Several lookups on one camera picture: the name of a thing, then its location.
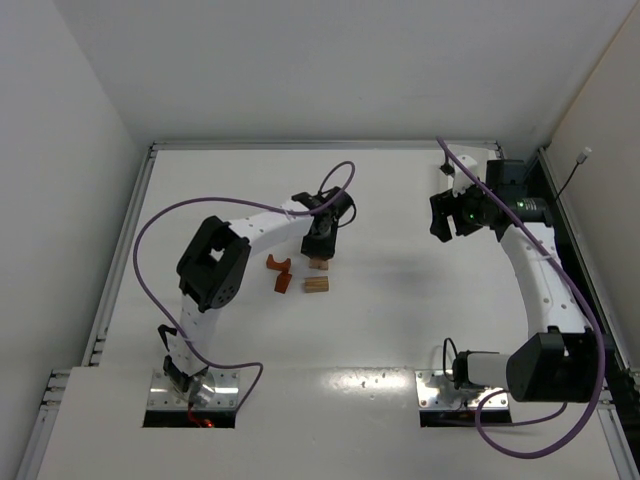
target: metal base plate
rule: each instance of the metal base plate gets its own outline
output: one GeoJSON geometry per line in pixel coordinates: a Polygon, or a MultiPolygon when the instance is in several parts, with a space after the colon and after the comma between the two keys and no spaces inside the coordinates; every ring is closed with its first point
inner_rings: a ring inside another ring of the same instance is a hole
{"type": "MultiPolygon", "coordinates": [[[[484,397],[499,390],[497,388],[456,390],[453,383],[443,375],[442,370],[416,370],[415,374],[418,406],[421,412],[475,410],[484,397]]],[[[482,411],[508,412],[509,397],[506,393],[493,397],[484,405],[482,411]]]]}
{"type": "Polygon", "coordinates": [[[187,411],[192,402],[194,412],[230,412],[238,405],[239,373],[212,370],[200,377],[187,393],[178,392],[162,370],[155,370],[147,399],[148,412],[187,411]]]}

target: white panel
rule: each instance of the white panel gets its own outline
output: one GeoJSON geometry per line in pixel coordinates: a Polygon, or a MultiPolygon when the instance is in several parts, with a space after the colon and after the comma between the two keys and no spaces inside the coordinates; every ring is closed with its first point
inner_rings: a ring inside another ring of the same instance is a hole
{"type": "MultiPolygon", "coordinates": [[[[466,154],[486,161],[489,152],[466,154]]],[[[428,232],[439,151],[161,151],[140,225],[162,207],[202,195],[276,204],[313,190],[342,160],[357,165],[349,193],[354,224],[341,230],[331,289],[305,294],[300,242],[270,250],[291,257],[286,295],[273,292],[267,252],[251,259],[239,294],[220,316],[210,350],[219,362],[260,360],[265,372],[236,429],[141,429],[149,376],[164,350],[163,321],[133,278],[121,284],[102,362],[73,372],[40,480],[615,478],[597,417],[543,461],[504,457],[472,429],[420,429],[413,368],[440,367],[441,344],[515,351],[527,322],[513,270],[495,235],[441,244],[428,232]],[[375,379],[363,369],[391,367],[375,379]]],[[[342,172],[335,179],[340,183],[342,172]]],[[[141,268],[169,309],[180,310],[175,264],[202,219],[246,216],[228,204],[194,205],[161,219],[141,246],[141,268]]],[[[242,372],[246,391],[255,372],[242,372]]],[[[557,406],[514,405],[517,420],[557,406]]],[[[513,448],[555,441],[584,406],[523,434],[498,433],[513,448]]]]}
{"type": "Polygon", "coordinates": [[[159,138],[549,139],[634,0],[55,0],[159,138]]]}
{"type": "Polygon", "coordinates": [[[553,137],[549,165],[564,183],[585,146],[593,153],[563,193],[612,299],[619,341],[640,365],[640,9],[636,8],[553,137]]]}
{"type": "Polygon", "coordinates": [[[0,478],[77,365],[142,152],[50,0],[0,5],[0,478]]]}
{"type": "MultiPolygon", "coordinates": [[[[577,440],[538,461],[505,457],[472,428],[420,428],[415,376],[405,368],[386,374],[393,382],[364,388],[370,377],[362,370],[267,370],[233,430],[140,428],[150,375],[75,369],[38,480],[618,478],[597,415],[577,440]]],[[[241,388],[248,377],[241,376],[241,388]]],[[[511,448],[540,448],[565,433],[583,408],[571,405],[548,424],[490,429],[491,435],[511,448]]],[[[557,409],[512,407],[516,420],[557,409]]]]}

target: small wooden block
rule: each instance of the small wooden block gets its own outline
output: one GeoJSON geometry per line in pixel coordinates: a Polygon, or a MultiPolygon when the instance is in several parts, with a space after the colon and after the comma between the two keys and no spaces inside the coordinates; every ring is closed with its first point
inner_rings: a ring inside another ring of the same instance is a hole
{"type": "Polygon", "coordinates": [[[278,275],[278,278],[276,278],[276,288],[273,290],[278,293],[287,293],[291,277],[292,275],[290,273],[281,272],[280,275],[278,275]]]}
{"type": "Polygon", "coordinates": [[[267,268],[269,270],[277,270],[278,272],[288,272],[291,268],[291,259],[287,258],[284,262],[276,262],[273,255],[267,257],[267,268]]]}
{"type": "Polygon", "coordinates": [[[304,279],[304,291],[306,293],[319,293],[329,291],[329,277],[307,277],[304,279]]]}
{"type": "Polygon", "coordinates": [[[329,261],[322,260],[321,258],[310,258],[309,268],[313,268],[315,270],[329,270],[329,261]]]}

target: robotic arm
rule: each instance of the robotic arm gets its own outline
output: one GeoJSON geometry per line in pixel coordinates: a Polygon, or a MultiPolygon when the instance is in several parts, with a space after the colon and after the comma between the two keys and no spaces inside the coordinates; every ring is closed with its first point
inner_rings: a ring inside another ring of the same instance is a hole
{"type": "MultiPolygon", "coordinates": [[[[475,165],[467,159],[468,165],[475,165]]],[[[587,402],[594,389],[597,353],[594,334],[569,288],[524,233],[476,185],[456,182],[461,175],[445,163],[454,187],[431,197],[431,233],[442,242],[489,227],[511,261],[524,299],[529,325],[527,342],[515,353],[466,351],[453,363],[456,388],[500,387],[521,402],[587,402]]],[[[524,162],[487,163],[486,185],[544,244],[553,257],[551,214],[541,198],[527,196],[524,162]]],[[[613,351],[610,339],[607,353],[613,351]]]]}
{"type": "MultiPolygon", "coordinates": [[[[300,193],[280,208],[289,212],[311,211],[339,191],[334,187],[317,195],[300,193]]],[[[338,222],[353,206],[352,198],[343,192],[316,215],[266,212],[231,222],[215,216],[204,220],[177,267],[182,291],[180,326],[195,349],[208,356],[220,313],[240,290],[251,256],[288,239],[302,237],[304,255],[323,260],[333,258],[338,222]]],[[[187,392],[194,378],[204,374],[207,366],[193,355],[176,329],[161,325],[158,332],[168,350],[164,371],[179,391],[187,392]]]]}

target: purple cable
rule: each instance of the purple cable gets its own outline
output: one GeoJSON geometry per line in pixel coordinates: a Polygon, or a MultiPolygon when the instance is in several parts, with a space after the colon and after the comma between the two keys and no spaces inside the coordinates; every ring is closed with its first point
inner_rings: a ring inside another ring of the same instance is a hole
{"type": "Polygon", "coordinates": [[[159,211],[158,213],[156,213],[153,217],[151,217],[151,219],[147,223],[144,224],[144,226],[140,229],[140,233],[138,233],[138,236],[136,237],[136,240],[135,240],[135,242],[133,244],[133,255],[132,256],[133,256],[133,271],[135,272],[136,278],[138,279],[138,283],[142,287],[142,290],[144,290],[144,293],[147,294],[147,297],[149,297],[149,299],[155,304],[155,306],[160,309],[160,311],[164,314],[165,317],[167,317],[167,319],[175,327],[175,329],[182,336],[182,338],[184,338],[184,341],[187,344],[187,347],[189,347],[189,350],[191,350],[191,353],[193,353],[193,355],[198,360],[200,360],[202,363],[204,363],[205,365],[207,365],[209,367],[212,367],[212,368],[221,369],[221,370],[241,369],[241,368],[248,368],[248,367],[258,367],[258,374],[256,375],[256,378],[253,380],[253,383],[249,387],[249,390],[247,390],[247,393],[244,395],[244,397],[242,397],[242,400],[240,400],[240,403],[238,403],[238,407],[236,408],[236,413],[240,410],[240,407],[242,407],[244,402],[246,402],[247,398],[249,398],[249,395],[251,395],[251,392],[253,392],[253,389],[258,384],[258,381],[260,380],[260,377],[262,376],[262,372],[264,371],[264,365],[262,364],[262,362],[248,362],[248,363],[239,363],[239,364],[235,364],[235,365],[223,365],[223,364],[220,364],[220,363],[214,363],[214,362],[212,362],[210,360],[207,360],[204,356],[202,356],[200,354],[200,352],[198,352],[198,350],[196,350],[196,348],[193,346],[193,344],[187,339],[188,338],[187,332],[184,331],[184,329],[180,326],[180,323],[174,318],[174,316],[171,314],[171,312],[169,312],[169,310],[167,310],[167,308],[162,304],[162,302],[160,302],[160,300],[158,300],[158,297],[156,297],[153,294],[153,292],[149,289],[149,287],[147,286],[146,282],[144,281],[144,278],[142,278],[142,273],[140,272],[140,265],[138,263],[138,253],[139,253],[139,250],[140,250],[140,242],[142,241],[142,237],[144,236],[146,231],[149,229],[149,227],[151,227],[151,225],[153,225],[160,217],[166,215],[167,213],[171,212],[172,210],[175,210],[176,208],[184,207],[185,205],[192,205],[194,203],[204,203],[204,202],[235,203],[235,204],[238,204],[238,205],[246,205],[246,206],[249,206],[249,207],[261,208],[263,210],[268,210],[270,212],[275,212],[275,213],[281,213],[283,215],[289,215],[289,216],[292,216],[292,217],[302,217],[302,216],[308,216],[308,215],[316,215],[317,213],[320,213],[323,210],[325,210],[326,208],[330,207],[336,200],[338,200],[342,196],[344,191],[347,189],[347,187],[351,184],[351,181],[353,180],[353,177],[354,177],[354,175],[356,173],[356,166],[355,166],[355,164],[353,162],[347,160],[345,162],[340,162],[335,167],[333,167],[329,171],[327,176],[324,178],[324,180],[322,181],[322,185],[324,185],[327,182],[327,180],[329,180],[329,178],[334,174],[334,172],[336,170],[338,170],[339,168],[341,168],[341,167],[343,167],[345,165],[348,165],[348,166],[351,167],[351,173],[349,174],[349,177],[347,178],[347,181],[340,188],[340,190],[338,191],[338,193],[336,195],[331,197],[327,202],[323,203],[318,208],[314,208],[313,210],[294,212],[294,211],[290,211],[290,210],[284,210],[284,209],[278,208],[278,207],[272,207],[271,205],[265,205],[263,203],[252,202],[250,200],[241,200],[241,199],[238,199],[238,198],[228,198],[228,197],[192,198],[192,199],[189,199],[189,200],[183,200],[182,202],[174,203],[173,205],[169,205],[165,209],[163,209],[163,210],[159,211]]]}
{"type": "Polygon", "coordinates": [[[589,421],[589,418],[591,417],[596,407],[598,406],[598,399],[600,397],[600,392],[602,391],[602,386],[604,384],[604,367],[605,367],[604,339],[602,338],[602,332],[600,332],[600,326],[598,325],[598,321],[596,320],[595,315],[591,311],[591,307],[589,307],[589,304],[587,303],[586,299],[584,298],[584,296],[582,295],[582,293],[580,292],[576,284],[573,282],[573,280],[571,280],[569,275],[567,275],[567,273],[562,269],[560,264],[558,264],[558,262],[556,262],[553,259],[551,254],[542,246],[542,244],[531,233],[531,231],[524,225],[524,223],[516,216],[515,213],[511,211],[511,209],[507,205],[505,205],[505,203],[502,200],[500,200],[489,189],[489,187],[487,187],[484,183],[482,183],[480,179],[478,179],[478,177],[476,177],[467,167],[464,166],[464,164],[458,159],[458,157],[456,157],[453,154],[453,152],[449,149],[449,147],[447,146],[445,141],[442,139],[442,137],[436,137],[436,140],[438,141],[438,144],[440,145],[440,147],[442,147],[442,149],[444,150],[445,157],[450,159],[453,163],[455,163],[456,166],[462,171],[462,173],[464,173],[467,177],[469,177],[469,179],[473,183],[475,183],[478,186],[478,188],[480,188],[480,190],[483,191],[485,195],[487,195],[491,200],[493,200],[493,202],[500,208],[500,210],[502,210],[509,217],[509,219],[514,223],[514,225],[516,225],[517,227],[520,228],[520,230],[522,230],[522,232],[527,236],[527,238],[536,247],[536,249],[547,258],[547,261],[551,264],[551,266],[556,271],[556,273],[560,276],[560,278],[562,278],[565,284],[571,289],[576,300],[578,301],[578,303],[586,313],[589,323],[593,327],[593,333],[596,337],[596,348],[598,352],[598,369],[596,373],[596,382],[593,388],[593,393],[591,394],[591,398],[589,399],[587,408],[585,408],[584,412],[582,413],[582,415],[580,416],[576,424],[560,440],[549,445],[546,448],[543,448],[542,450],[537,450],[534,452],[518,452],[514,450],[509,450],[508,448],[505,448],[502,445],[499,445],[498,443],[494,442],[491,438],[489,438],[487,433],[482,428],[482,423],[480,422],[480,413],[482,412],[482,407],[493,396],[493,394],[483,398],[480,404],[478,405],[478,408],[476,409],[476,418],[475,418],[476,429],[478,430],[478,433],[480,434],[482,439],[485,442],[487,442],[489,445],[491,445],[493,448],[495,448],[501,453],[504,453],[505,455],[508,455],[510,457],[515,457],[515,458],[535,459],[535,458],[546,457],[547,455],[557,452],[562,447],[564,447],[567,443],[573,440],[580,433],[580,431],[585,427],[585,425],[589,421]]]}

